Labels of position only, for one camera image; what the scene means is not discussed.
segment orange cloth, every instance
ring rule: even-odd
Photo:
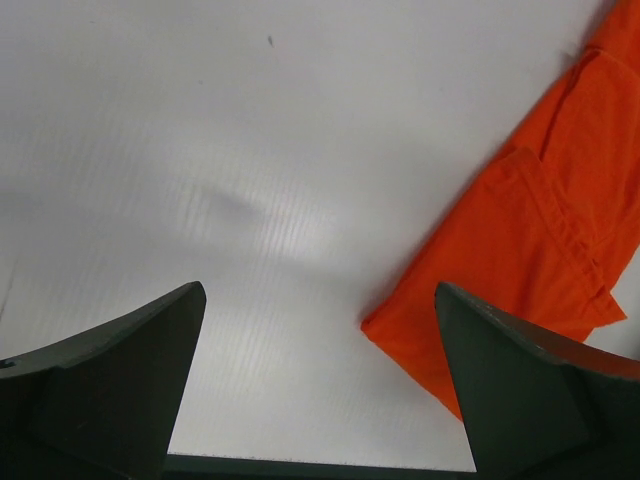
[[[438,282],[578,341],[625,318],[609,291],[640,243],[639,72],[640,0],[621,0],[363,322],[458,417]]]

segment white surface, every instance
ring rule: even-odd
[[[358,320],[602,3],[3,0],[0,357],[199,279],[172,451],[472,469]]]

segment cloth fold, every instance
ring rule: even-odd
[[[577,341],[625,318],[610,290],[640,244],[639,73],[640,1],[621,0],[362,323],[458,417],[438,282]]]

